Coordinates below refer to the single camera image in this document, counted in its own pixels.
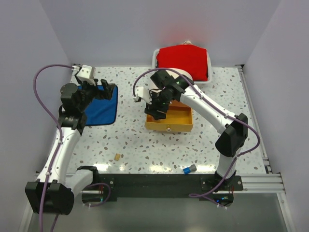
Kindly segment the beige round drawer organizer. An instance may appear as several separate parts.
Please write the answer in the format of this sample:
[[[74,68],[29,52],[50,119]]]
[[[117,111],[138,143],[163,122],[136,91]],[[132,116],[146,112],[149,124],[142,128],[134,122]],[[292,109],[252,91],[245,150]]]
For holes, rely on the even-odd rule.
[[[160,69],[152,74],[150,79],[152,81],[148,89],[150,94],[151,89],[163,90],[171,88],[174,90],[174,100],[170,102],[166,119],[155,120],[146,114],[146,129],[167,132],[190,132],[193,128],[193,110],[180,102],[180,96],[185,93],[190,84],[193,84],[189,73],[179,69]]]

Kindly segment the blue grey glue stick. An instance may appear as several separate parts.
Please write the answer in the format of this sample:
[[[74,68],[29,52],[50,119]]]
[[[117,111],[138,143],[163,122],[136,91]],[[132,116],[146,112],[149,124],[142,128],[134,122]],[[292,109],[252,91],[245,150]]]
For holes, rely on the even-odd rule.
[[[183,169],[183,173],[185,175],[193,173],[193,172],[196,172],[196,171],[197,171],[197,167],[196,167],[195,164],[192,164],[191,166],[186,167],[186,168]]]

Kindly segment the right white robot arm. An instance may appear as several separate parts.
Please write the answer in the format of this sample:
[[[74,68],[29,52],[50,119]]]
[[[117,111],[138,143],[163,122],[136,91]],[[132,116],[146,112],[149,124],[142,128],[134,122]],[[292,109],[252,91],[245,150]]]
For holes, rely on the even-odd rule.
[[[248,137],[248,118],[245,114],[228,111],[195,84],[185,70],[155,68],[150,87],[134,88],[134,100],[144,100],[144,112],[154,120],[167,119],[172,101],[180,102],[207,120],[219,134],[215,147],[219,164],[215,184],[221,190],[232,185],[236,173],[236,158]]]

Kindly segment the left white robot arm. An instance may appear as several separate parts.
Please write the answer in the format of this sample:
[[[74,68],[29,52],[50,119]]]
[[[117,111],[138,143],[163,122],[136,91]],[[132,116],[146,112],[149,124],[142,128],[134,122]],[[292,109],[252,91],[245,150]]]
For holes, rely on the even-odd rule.
[[[25,193],[33,212],[68,215],[75,197],[84,189],[96,189],[100,177],[95,166],[81,166],[66,178],[68,165],[86,126],[86,108],[93,100],[112,99],[116,84],[101,79],[79,80],[65,84],[61,90],[59,118],[53,147],[44,168],[34,182],[27,182]]]

